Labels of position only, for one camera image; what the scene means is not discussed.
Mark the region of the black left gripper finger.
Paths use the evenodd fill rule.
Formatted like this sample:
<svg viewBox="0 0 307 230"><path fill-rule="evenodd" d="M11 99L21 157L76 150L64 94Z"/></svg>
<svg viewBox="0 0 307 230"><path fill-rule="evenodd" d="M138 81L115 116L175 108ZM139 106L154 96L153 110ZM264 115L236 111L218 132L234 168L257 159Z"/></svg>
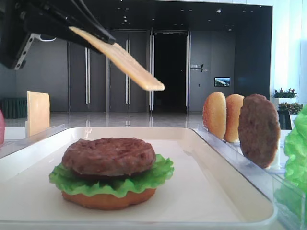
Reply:
<svg viewBox="0 0 307 230"><path fill-rule="evenodd" d="M72 0L72 3L81 14L77 20L82 23L85 31L90 32L95 37L110 45L115 43L115 38L93 16L83 0Z"/></svg>

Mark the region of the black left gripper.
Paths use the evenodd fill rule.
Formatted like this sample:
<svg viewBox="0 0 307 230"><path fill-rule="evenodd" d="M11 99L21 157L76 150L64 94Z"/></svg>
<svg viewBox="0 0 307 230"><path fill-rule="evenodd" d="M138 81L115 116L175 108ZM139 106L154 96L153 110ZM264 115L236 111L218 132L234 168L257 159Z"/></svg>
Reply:
<svg viewBox="0 0 307 230"><path fill-rule="evenodd" d="M9 69L23 67L34 35L60 38L99 52L70 26L84 30L74 0L8 0L0 37L0 62Z"/></svg>

